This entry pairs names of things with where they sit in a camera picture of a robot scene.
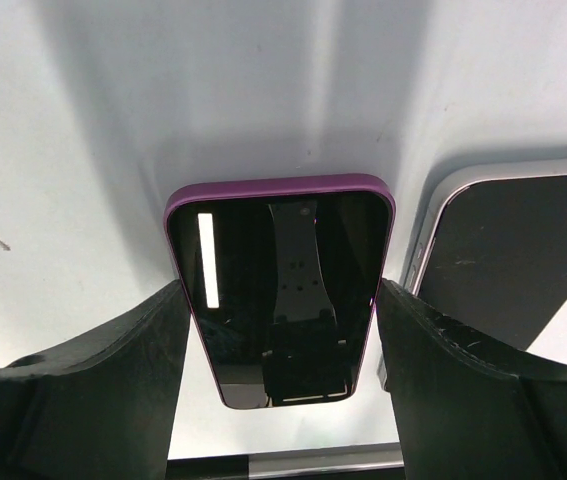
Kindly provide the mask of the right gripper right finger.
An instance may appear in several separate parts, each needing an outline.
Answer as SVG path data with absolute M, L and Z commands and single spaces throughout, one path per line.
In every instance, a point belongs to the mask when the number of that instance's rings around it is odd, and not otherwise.
M 567 479 L 567 365 L 506 345 L 393 281 L 377 324 L 410 479 Z

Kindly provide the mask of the black phone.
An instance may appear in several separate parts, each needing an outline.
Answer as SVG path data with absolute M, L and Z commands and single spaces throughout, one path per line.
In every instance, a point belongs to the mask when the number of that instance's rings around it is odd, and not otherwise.
M 567 146 L 455 155 L 429 174 L 399 284 L 520 350 L 567 300 Z

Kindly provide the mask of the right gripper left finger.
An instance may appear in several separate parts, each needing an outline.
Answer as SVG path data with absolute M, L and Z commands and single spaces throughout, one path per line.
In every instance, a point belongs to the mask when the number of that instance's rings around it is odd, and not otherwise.
M 0 479 L 161 479 L 190 326 L 171 282 L 0 368 Z

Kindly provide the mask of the purple-edged phone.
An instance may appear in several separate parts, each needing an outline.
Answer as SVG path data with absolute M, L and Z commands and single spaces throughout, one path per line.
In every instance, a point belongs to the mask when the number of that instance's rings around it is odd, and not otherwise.
M 362 173 L 176 190 L 164 230 L 222 403 L 234 410 L 350 397 L 395 216 Z

